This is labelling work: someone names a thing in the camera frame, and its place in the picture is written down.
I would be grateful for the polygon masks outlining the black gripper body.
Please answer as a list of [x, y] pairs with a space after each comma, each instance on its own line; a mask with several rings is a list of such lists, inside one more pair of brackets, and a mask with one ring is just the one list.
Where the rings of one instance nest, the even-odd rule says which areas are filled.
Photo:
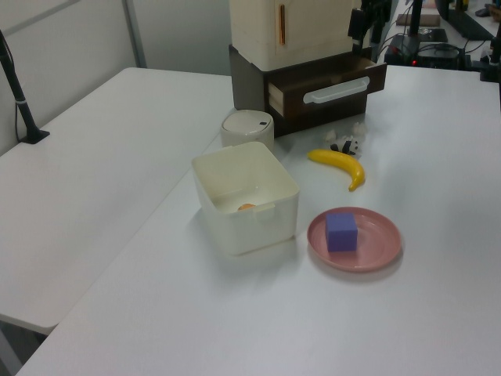
[[385, 24], [391, 17], [391, 0], [362, 0], [361, 10], [367, 24]]

